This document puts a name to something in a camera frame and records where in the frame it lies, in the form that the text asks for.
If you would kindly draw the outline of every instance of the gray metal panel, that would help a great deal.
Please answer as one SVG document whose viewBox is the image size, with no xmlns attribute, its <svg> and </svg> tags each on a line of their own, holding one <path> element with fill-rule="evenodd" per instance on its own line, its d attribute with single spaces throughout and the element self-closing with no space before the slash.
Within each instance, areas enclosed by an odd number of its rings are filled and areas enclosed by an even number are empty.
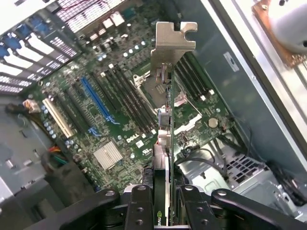
<svg viewBox="0 0 307 230">
<path fill-rule="evenodd" d="M 22 101 L 8 96 L 0 97 L 0 177 L 6 183 L 7 190 L 16 194 L 30 181 L 44 177 L 46 172 L 34 150 L 37 154 L 43 154 L 51 143 L 41 130 L 36 129 L 27 120 L 8 116 L 4 112 L 4 107 L 9 102 L 19 104 Z M 11 159 L 16 166 L 10 169 L 6 164 L 7 159 Z M 24 166 L 26 160 L 31 160 L 33 164 Z"/>
<path fill-rule="evenodd" d="M 182 21 L 198 23 L 198 32 L 188 35 L 197 44 L 194 54 L 208 72 L 230 111 L 245 120 L 253 130 L 252 150 L 257 151 L 267 160 L 276 160 L 284 168 L 297 175 L 302 177 L 306 175 L 306 169 L 302 165 L 307 165 L 306 160 L 263 89 L 256 80 L 253 80 L 251 70 L 242 59 L 242 55 L 216 13 L 212 8 L 210 9 L 209 2 L 207 0 L 175 0 L 174 2 L 181 10 Z M 227 52 L 239 70 L 234 64 L 229 64 L 229 59 L 227 60 L 224 56 Z M 247 141 L 249 131 L 244 125 L 242 125 L 242 130 Z"/>
</svg>

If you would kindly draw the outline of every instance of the green circuit board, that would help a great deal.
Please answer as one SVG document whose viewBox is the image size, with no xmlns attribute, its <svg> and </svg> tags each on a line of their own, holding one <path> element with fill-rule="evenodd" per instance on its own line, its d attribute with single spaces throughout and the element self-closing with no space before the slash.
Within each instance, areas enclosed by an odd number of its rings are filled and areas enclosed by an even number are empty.
<svg viewBox="0 0 307 230">
<path fill-rule="evenodd" d="M 157 85 L 146 73 L 150 70 L 159 9 L 153 11 L 147 6 L 133 11 L 135 15 L 125 22 L 130 24 L 125 32 L 115 30 L 107 36 L 109 40 L 112 37 L 116 48 L 107 49 L 99 59 L 96 50 L 88 47 L 87 54 L 42 80 L 31 92 L 40 106 L 44 98 L 49 98 L 63 115 L 74 133 L 71 138 L 63 135 L 49 113 L 42 112 L 41 119 L 50 124 L 57 139 L 73 143 L 67 146 L 69 153 L 97 190 L 113 187 L 123 191 L 129 184 L 140 184 L 142 168 L 151 164 L 152 146 L 157 141 L 157 110 L 163 106 L 165 86 Z M 96 41 L 95 46 L 105 41 Z M 188 144 L 187 140 L 202 145 L 234 125 L 195 57 L 189 53 L 184 58 L 182 66 L 175 68 L 176 99 L 181 102 L 175 107 L 175 152 Z M 188 85 L 187 80 L 198 80 L 203 89 Z M 97 106 L 84 81 L 112 121 Z M 218 122 L 214 128 L 209 124 L 211 118 Z M 94 128 L 94 135 L 88 132 L 89 126 Z M 94 153 L 108 143 L 116 147 L 121 159 L 106 169 Z"/>
</svg>

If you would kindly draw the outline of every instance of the heatsink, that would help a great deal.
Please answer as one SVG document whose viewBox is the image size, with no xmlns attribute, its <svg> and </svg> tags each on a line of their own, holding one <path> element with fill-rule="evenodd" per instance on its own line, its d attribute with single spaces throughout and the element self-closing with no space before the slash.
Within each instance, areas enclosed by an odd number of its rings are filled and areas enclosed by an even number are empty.
<svg viewBox="0 0 307 230">
<path fill-rule="evenodd" d="M 123 159 L 116 145 L 112 141 L 94 152 L 94 156 L 104 170 L 112 168 L 118 161 Z"/>
</svg>

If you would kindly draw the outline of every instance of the white pci slot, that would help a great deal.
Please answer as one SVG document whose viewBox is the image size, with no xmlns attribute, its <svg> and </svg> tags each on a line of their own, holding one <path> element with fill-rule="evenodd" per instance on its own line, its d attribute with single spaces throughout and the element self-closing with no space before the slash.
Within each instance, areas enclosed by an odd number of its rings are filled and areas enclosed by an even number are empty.
<svg viewBox="0 0 307 230">
<path fill-rule="evenodd" d="M 63 116 L 59 113 L 57 108 L 52 104 L 52 102 L 46 98 L 43 101 L 43 104 L 48 109 L 49 113 L 53 117 L 53 119 L 56 121 L 62 132 L 67 138 L 70 138 L 73 136 L 73 132 L 71 128 L 68 126 L 67 122 L 64 120 Z"/>
</svg>

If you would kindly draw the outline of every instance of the capacitor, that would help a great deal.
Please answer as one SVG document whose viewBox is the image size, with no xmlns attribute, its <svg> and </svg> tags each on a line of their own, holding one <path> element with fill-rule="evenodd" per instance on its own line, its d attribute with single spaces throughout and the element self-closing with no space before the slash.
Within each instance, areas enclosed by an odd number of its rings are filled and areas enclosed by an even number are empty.
<svg viewBox="0 0 307 230">
<path fill-rule="evenodd" d="M 132 153 L 132 154 L 130 154 L 130 159 L 134 159 L 135 158 L 135 154 L 134 153 Z"/>
</svg>

